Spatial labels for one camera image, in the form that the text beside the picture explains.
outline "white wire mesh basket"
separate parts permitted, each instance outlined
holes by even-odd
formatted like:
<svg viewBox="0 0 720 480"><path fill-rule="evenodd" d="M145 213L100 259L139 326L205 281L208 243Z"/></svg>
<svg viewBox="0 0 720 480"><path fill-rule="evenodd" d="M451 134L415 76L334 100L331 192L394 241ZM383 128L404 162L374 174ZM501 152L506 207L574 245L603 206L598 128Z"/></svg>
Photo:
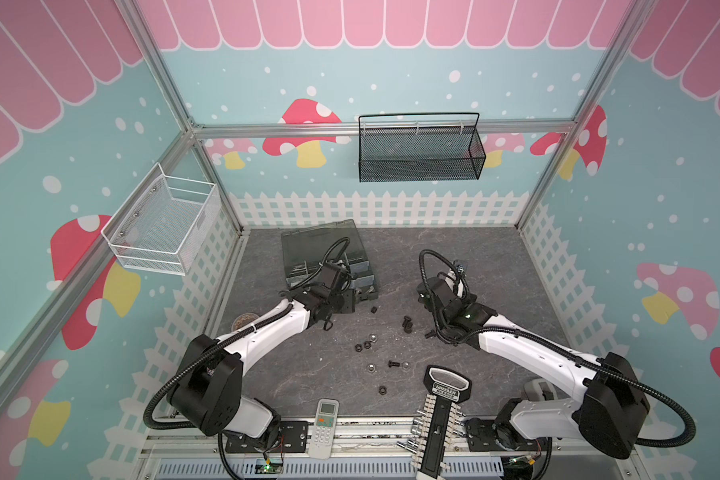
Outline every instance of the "white wire mesh basket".
<svg viewBox="0 0 720 480"><path fill-rule="evenodd" d="M125 268L186 275L220 211L215 184L155 164L101 234Z"/></svg>

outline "white picket fence illustration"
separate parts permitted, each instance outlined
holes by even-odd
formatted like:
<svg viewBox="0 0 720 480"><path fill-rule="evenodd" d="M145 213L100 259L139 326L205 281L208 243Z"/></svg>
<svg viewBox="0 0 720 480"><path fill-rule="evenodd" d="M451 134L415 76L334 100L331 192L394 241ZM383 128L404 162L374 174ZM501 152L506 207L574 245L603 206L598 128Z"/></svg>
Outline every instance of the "white picket fence illustration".
<svg viewBox="0 0 720 480"><path fill-rule="evenodd" d="M459 196L447 192L442 197L435 192L426 197L419 192L410 197L405 193L393 197L389 192L380 197L373 192L367 197L357 192L348 197L341 192L335 197L326 192L319 197L246 193L242 198L230 195L230 200L241 223L252 227L320 225L349 218L359 226L507 226L517 223L528 196L528 192L520 196L509 192L503 197L498 192L489 196L478 192L473 197L467 192Z"/></svg>
<svg viewBox="0 0 720 480"><path fill-rule="evenodd" d="M201 246L195 263L182 278L182 289L173 291L173 308L164 309L166 324L155 329L155 347L144 351L144 370L132 375L136 388L130 398L120 400L123 410L120 423L104 431L109 442L105 454L87 466L94 480L130 478L146 440L146 428L141 421L144 408L164 381L176 373L186 346L201 333L234 238L234 229L222 211ZM156 415L165 413L163 400Z"/></svg>
<svg viewBox="0 0 720 480"><path fill-rule="evenodd" d="M614 339L616 324L603 319L605 305L594 301L595 287L584 283L585 270L576 269L576 255L568 254L568 241L560 238L561 228L554 227L554 215L549 216L548 210L549 205L536 208L524 228L524 235L570 346L597 356L608 352L626 356L629 346L620 345ZM649 401L652 407L656 405L653 398L649 397ZM641 436L667 438L673 436L674 431L675 427L662 422L652 408ZM661 474L665 480L677 475L683 480L692 480L690 473L696 460L678 453L675 448L638 447L637 451L651 478Z"/></svg>

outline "black mounting plate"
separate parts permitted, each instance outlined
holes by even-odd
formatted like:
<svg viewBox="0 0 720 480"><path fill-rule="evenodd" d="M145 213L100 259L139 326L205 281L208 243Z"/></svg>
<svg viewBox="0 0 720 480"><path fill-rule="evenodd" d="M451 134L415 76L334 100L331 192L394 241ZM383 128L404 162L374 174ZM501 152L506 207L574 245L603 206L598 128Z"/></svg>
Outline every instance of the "black mounting plate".
<svg viewBox="0 0 720 480"><path fill-rule="evenodd" d="M280 429L284 437L283 453L304 453L307 451L307 431L309 422L281 422ZM228 436L224 451L227 453L259 453L250 443L250 438ZM280 448L272 450L270 456L278 456Z"/></svg>
<svg viewBox="0 0 720 480"><path fill-rule="evenodd" d="M505 450L496 442L496 435L493 430L493 420L482 418L470 418L464 423L467 431L467 444L469 444L470 452L506 452L509 455L515 454L509 450ZM539 438L541 451L547 448L547 439ZM520 448L518 451L535 452L538 447L536 440L527 440L527 448Z"/></svg>

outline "label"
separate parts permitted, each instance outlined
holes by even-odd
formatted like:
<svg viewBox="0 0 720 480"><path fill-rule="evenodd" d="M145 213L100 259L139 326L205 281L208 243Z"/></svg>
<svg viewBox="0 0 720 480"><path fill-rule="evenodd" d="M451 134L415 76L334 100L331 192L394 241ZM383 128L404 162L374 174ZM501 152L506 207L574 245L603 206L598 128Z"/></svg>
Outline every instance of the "label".
<svg viewBox="0 0 720 480"><path fill-rule="evenodd" d="M451 389L451 387L445 386L442 383L435 382L432 384L432 393L445 397L452 402L458 402L458 390Z"/></svg>

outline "remote control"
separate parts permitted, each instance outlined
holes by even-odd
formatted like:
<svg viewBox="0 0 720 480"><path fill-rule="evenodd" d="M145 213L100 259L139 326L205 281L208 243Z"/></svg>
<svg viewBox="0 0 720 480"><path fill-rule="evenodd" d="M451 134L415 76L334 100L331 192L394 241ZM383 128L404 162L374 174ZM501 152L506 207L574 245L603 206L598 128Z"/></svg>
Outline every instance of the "remote control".
<svg viewBox="0 0 720 480"><path fill-rule="evenodd" d="M312 428L312 440L309 441L308 455L312 458L328 460L331 457L333 433L338 419L338 402L323 398L317 404L315 426Z"/></svg>

